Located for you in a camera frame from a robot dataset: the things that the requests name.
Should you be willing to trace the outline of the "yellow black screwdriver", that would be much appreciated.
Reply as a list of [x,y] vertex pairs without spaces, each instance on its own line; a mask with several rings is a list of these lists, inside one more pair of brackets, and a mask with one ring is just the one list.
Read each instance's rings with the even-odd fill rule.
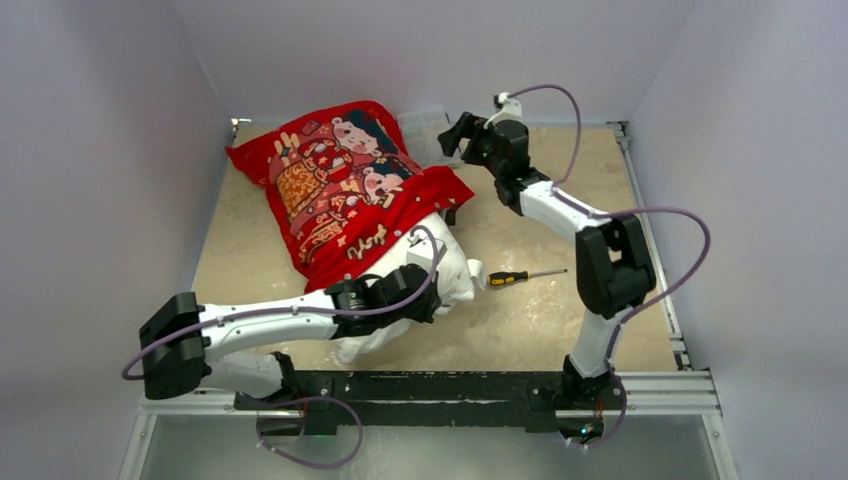
[[537,277],[545,277],[567,273],[567,268],[545,270],[545,271],[496,271],[487,276],[487,285],[493,287],[504,287],[516,282],[523,282]]

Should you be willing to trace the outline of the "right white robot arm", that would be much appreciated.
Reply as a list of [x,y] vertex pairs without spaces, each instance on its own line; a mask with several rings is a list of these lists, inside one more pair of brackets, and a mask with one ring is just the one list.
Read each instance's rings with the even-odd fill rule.
[[532,167],[529,140],[528,127],[518,120],[493,123],[469,112],[438,136],[444,155],[490,172],[503,205],[572,243],[586,311],[557,396],[584,407],[611,383],[622,326],[654,290],[656,274],[639,218],[614,216],[566,194]]

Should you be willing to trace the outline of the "red printed pillowcase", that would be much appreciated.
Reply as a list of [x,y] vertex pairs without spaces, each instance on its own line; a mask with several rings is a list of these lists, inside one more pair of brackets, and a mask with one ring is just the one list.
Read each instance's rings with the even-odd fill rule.
[[451,168],[419,166],[373,100],[314,111],[226,152],[264,189],[307,291],[364,274],[414,225],[474,195]]

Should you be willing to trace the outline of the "clear plastic organizer box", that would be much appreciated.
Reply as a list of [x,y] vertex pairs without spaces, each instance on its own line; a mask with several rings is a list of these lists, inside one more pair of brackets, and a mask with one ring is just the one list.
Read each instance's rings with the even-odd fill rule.
[[441,106],[427,106],[400,113],[397,115],[397,122],[408,155],[422,168],[433,166],[457,168],[460,165],[460,159],[456,156],[443,154],[437,139],[439,134],[452,126],[448,113]]

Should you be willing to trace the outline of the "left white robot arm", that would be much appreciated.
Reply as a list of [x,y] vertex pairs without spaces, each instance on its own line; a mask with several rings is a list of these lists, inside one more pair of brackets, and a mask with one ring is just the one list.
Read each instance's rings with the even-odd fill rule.
[[139,330],[137,378],[148,400],[204,387],[234,390],[284,409],[298,395],[290,361],[280,354],[250,359],[245,350],[364,337],[401,320],[430,323],[441,305],[438,278],[435,269],[406,264],[384,276],[365,275],[255,304],[202,305],[195,293],[178,293]]

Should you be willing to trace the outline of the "white pillow insert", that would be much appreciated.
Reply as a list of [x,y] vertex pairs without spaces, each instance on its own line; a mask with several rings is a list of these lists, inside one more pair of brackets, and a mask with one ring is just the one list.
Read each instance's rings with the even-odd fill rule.
[[[433,234],[443,250],[436,275],[441,306],[436,310],[436,313],[445,315],[457,304],[472,301],[475,298],[475,290],[484,287],[483,263],[466,256],[440,214],[430,214],[419,221],[418,224],[426,227]],[[408,232],[404,233],[366,272],[379,276],[390,273],[399,266],[408,263],[409,250],[413,250],[425,260],[429,260],[432,248],[424,233],[420,233],[419,238],[421,241],[415,245],[413,235]],[[391,341],[401,337],[413,323],[410,319],[401,319],[367,336],[342,338],[336,342],[336,357],[341,364],[350,365],[358,357],[376,352]]]

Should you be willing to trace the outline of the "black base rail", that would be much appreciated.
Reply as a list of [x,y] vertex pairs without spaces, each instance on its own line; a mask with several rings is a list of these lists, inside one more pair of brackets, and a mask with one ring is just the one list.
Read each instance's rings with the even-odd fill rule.
[[627,408],[616,375],[561,371],[341,371],[294,369],[267,398],[237,393],[237,411],[258,414],[271,435],[334,435],[340,427],[518,428],[593,441],[605,414]]

